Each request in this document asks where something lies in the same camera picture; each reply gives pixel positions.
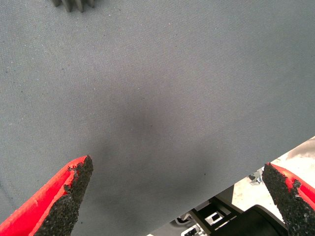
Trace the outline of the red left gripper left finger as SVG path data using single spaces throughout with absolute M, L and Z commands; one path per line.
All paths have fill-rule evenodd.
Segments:
M 0 225 L 2 236 L 69 236 L 93 173 L 90 156 L 68 162 Z

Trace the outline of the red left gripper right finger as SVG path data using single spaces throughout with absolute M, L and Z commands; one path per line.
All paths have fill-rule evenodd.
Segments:
M 290 236 L 315 234 L 315 188 L 291 171 L 264 165 L 262 179 Z

